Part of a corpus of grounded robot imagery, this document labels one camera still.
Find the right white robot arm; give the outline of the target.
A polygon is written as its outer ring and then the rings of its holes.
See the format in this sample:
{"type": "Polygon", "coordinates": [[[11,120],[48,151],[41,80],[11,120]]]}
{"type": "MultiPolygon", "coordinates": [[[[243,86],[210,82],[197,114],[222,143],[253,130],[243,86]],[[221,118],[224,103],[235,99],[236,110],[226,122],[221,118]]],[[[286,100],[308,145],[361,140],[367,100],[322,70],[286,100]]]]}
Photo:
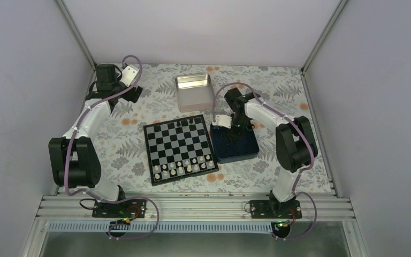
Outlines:
{"type": "Polygon", "coordinates": [[[253,92],[243,95],[232,88],[224,98],[232,110],[232,129],[248,128],[255,120],[275,135],[276,157],[285,171],[279,173],[269,193],[268,210],[273,217],[281,218],[294,205],[300,177],[312,168],[318,154],[310,121],[305,116],[294,118],[281,113],[253,92]]]}

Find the black grey chess board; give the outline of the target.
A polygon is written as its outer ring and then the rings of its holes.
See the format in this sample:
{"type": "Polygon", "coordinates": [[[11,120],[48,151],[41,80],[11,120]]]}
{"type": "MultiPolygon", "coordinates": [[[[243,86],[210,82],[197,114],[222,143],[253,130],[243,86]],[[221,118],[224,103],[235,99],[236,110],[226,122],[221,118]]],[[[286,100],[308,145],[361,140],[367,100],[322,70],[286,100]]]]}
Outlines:
{"type": "Polygon", "coordinates": [[[145,125],[143,135],[153,186],[188,177],[206,175],[219,170],[204,115],[182,117],[145,125]],[[192,125],[189,124],[191,118],[194,119],[192,125]],[[182,120],[187,120],[188,125],[182,126],[182,120]],[[211,168],[208,167],[210,161],[214,162],[214,166],[211,168]],[[202,163],[206,164],[205,169],[201,168],[202,163]],[[197,171],[193,169],[196,164],[199,166],[197,171]],[[188,165],[192,167],[191,172],[187,172],[188,165]],[[183,174],[178,173],[179,167],[183,168],[183,174]],[[175,176],[170,174],[171,170],[176,171],[175,176]],[[167,177],[163,176],[163,171],[168,172],[167,177]],[[154,175],[156,173],[160,174],[160,179],[155,179],[154,175]]]}

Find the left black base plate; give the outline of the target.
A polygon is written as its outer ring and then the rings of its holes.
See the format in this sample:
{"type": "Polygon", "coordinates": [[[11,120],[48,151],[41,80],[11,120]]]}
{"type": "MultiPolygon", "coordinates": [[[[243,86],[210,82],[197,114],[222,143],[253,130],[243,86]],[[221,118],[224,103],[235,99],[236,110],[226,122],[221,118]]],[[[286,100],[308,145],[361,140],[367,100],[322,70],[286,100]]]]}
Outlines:
{"type": "Polygon", "coordinates": [[[146,205],[147,201],[143,199],[133,199],[118,204],[95,202],[92,217],[117,219],[144,218],[146,205]]]}

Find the aluminium corner post right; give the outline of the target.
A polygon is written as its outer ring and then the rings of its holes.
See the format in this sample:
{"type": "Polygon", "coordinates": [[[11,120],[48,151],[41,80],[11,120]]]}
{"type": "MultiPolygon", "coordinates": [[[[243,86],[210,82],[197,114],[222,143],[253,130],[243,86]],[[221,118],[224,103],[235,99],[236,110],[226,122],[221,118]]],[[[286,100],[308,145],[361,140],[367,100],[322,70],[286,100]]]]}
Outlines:
{"type": "Polygon", "coordinates": [[[328,19],[323,31],[321,32],[318,40],[316,41],[312,51],[310,52],[308,58],[306,59],[301,71],[302,71],[302,75],[305,75],[306,72],[308,71],[309,67],[311,66],[312,62],[314,61],[317,53],[319,52],[322,44],[324,43],[324,41],[326,40],[327,36],[329,35],[329,33],[331,32],[331,30],[333,29],[336,21],[338,20],[338,18],[340,17],[341,13],[343,12],[343,10],[345,9],[347,3],[349,2],[349,0],[340,0],[338,2],[338,5],[336,6],[336,8],[334,9],[332,15],[330,16],[330,18],[328,19]]]}

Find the floral table mat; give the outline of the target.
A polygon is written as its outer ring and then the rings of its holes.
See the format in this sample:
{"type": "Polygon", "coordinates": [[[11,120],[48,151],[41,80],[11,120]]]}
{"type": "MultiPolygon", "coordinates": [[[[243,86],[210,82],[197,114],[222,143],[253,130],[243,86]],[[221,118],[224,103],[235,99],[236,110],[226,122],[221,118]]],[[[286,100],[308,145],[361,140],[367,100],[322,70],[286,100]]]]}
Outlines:
{"type": "Polygon", "coordinates": [[[214,91],[223,85],[249,93],[254,89],[280,112],[310,117],[309,106],[295,67],[145,64],[137,103],[121,100],[101,125],[94,140],[102,177],[128,192],[267,193],[282,172],[275,152],[275,136],[254,123],[260,148],[256,158],[220,164],[217,172],[152,186],[143,127],[183,116],[178,109],[174,80],[182,75],[207,73],[214,91]]]}

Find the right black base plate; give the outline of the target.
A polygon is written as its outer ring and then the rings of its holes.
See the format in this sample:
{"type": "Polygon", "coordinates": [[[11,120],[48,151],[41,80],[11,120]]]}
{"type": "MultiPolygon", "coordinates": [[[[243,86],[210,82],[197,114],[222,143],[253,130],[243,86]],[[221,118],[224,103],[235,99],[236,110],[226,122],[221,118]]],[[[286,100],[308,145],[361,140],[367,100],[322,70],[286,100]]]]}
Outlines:
{"type": "Polygon", "coordinates": [[[249,203],[252,219],[302,218],[300,202],[296,199],[286,202],[251,200],[249,203]]]}

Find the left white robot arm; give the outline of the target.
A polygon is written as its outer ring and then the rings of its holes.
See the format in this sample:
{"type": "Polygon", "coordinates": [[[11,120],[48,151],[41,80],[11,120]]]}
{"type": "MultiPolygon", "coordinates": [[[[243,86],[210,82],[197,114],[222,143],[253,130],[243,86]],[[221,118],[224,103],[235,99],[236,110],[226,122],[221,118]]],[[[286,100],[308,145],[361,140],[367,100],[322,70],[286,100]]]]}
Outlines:
{"type": "Polygon", "coordinates": [[[106,202],[107,211],[115,217],[126,213],[128,203],[122,187],[102,176],[94,140],[120,99],[137,102],[142,88],[135,82],[140,77],[140,70],[131,65],[97,65],[96,80],[89,88],[81,114],[62,137],[48,143],[55,184],[69,196],[83,193],[106,202]]]}

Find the aluminium corner post left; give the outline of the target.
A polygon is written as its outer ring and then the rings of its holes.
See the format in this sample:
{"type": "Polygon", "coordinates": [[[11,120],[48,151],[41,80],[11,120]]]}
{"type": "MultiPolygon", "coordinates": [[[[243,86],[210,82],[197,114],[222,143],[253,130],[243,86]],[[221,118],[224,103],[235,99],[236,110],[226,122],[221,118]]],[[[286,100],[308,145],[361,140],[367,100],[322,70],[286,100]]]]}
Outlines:
{"type": "Polygon", "coordinates": [[[86,60],[87,60],[88,63],[89,63],[89,65],[90,65],[91,67],[94,67],[96,63],[95,63],[95,61],[94,61],[94,59],[93,59],[93,57],[92,57],[92,55],[91,55],[91,53],[90,53],[87,45],[86,45],[83,37],[81,36],[81,34],[80,34],[80,32],[79,32],[79,29],[78,29],[77,25],[75,24],[74,19],[73,19],[71,13],[70,13],[70,11],[69,11],[69,9],[68,9],[65,1],[63,1],[63,0],[55,0],[55,2],[56,2],[56,4],[58,5],[58,7],[59,7],[59,9],[60,9],[60,11],[61,11],[61,13],[62,13],[62,16],[64,17],[64,19],[65,19],[65,21],[66,21],[66,23],[67,23],[67,25],[68,25],[71,33],[73,34],[73,36],[74,36],[77,44],[79,45],[82,53],[84,54],[86,60]]]}

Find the aluminium corner post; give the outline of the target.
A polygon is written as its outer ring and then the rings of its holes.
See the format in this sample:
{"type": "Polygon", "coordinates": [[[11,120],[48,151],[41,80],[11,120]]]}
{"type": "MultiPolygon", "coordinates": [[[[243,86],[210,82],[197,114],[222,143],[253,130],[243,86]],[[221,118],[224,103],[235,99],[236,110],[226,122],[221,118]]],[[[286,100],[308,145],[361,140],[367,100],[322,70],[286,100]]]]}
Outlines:
{"type": "Polygon", "coordinates": [[[317,53],[319,52],[322,44],[324,43],[324,41],[326,40],[327,36],[329,35],[329,33],[331,32],[331,30],[333,29],[336,21],[338,20],[338,18],[340,17],[341,13],[343,12],[343,10],[345,9],[347,3],[349,2],[349,0],[340,0],[338,2],[338,5],[336,6],[336,8],[334,9],[332,15],[330,16],[330,18],[328,19],[323,31],[321,32],[318,40],[316,41],[312,51],[310,52],[308,58],[306,59],[301,71],[302,71],[302,75],[305,75],[306,72],[308,71],[309,67],[311,66],[312,62],[314,61],[317,53]]]}
{"type": "Polygon", "coordinates": [[[68,25],[71,33],[73,34],[73,36],[74,36],[77,44],[79,45],[82,53],[84,54],[86,60],[87,60],[88,63],[89,63],[89,65],[90,65],[91,67],[94,67],[96,63],[95,63],[95,61],[94,61],[94,59],[93,59],[93,57],[92,57],[92,55],[91,55],[91,53],[90,53],[87,45],[86,45],[83,37],[81,36],[81,34],[80,34],[80,32],[79,32],[79,29],[78,29],[77,25],[75,24],[74,19],[73,19],[71,13],[70,13],[70,11],[69,11],[69,9],[68,9],[65,1],[63,1],[63,0],[55,0],[55,2],[56,2],[56,4],[58,5],[58,7],[59,7],[59,9],[60,9],[60,11],[61,11],[61,13],[62,13],[62,16],[64,17],[64,19],[65,19],[65,21],[66,21],[66,23],[67,23],[67,25],[68,25]]]}

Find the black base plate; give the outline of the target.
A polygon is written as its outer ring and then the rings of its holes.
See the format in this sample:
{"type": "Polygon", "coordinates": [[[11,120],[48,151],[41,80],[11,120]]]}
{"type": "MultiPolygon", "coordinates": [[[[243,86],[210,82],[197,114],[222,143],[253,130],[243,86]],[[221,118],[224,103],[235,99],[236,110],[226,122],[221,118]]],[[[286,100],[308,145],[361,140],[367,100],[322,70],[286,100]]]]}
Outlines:
{"type": "Polygon", "coordinates": [[[251,200],[249,203],[252,219],[302,218],[300,202],[296,199],[286,202],[251,200]]]}
{"type": "Polygon", "coordinates": [[[117,219],[144,218],[146,205],[147,201],[143,199],[133,199],[118,204],[95,202],[92,217],[117,219]]]}

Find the dark blue piece box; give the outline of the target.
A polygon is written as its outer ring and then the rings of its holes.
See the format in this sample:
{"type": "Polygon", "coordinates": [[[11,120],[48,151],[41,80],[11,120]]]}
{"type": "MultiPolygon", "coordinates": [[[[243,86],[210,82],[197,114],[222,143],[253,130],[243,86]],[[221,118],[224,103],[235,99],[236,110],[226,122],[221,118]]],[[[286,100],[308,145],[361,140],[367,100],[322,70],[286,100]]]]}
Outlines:
{"type": "Polygon", "coordinates": [[[259,154],[253,130],[210,125],[210,136],[220,164],[250,160],[259,154]]]}

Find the aluminium front rail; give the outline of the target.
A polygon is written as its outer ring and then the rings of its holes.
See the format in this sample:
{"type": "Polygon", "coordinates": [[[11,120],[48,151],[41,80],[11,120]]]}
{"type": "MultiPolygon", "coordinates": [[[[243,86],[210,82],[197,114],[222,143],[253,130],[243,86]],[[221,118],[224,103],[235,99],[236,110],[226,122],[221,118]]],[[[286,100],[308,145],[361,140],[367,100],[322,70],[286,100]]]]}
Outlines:
{"type": "MultiPolygon", "coordinates": [[[[155,208],[159,209],[160,221],[212,221],[239,222],[250,221],[250,200],[264,200],[264,193],[232,194],[232,193],[150,193],[147,197],[148,210],[144,216],[146,221],[155,221],[155,208]]],[[[317,208],[318,221],[352,221],[355,214],[350,199],[337,198],[330,194],[313,194],[314,202],[301,195],[300,201],[303,217],[301,222],[311,221],[313,208],[317,208]]],[[[93,201],[85,201],[81,196],[43,196],[36,212],[38,220],[92,220],[93,201]]]]}

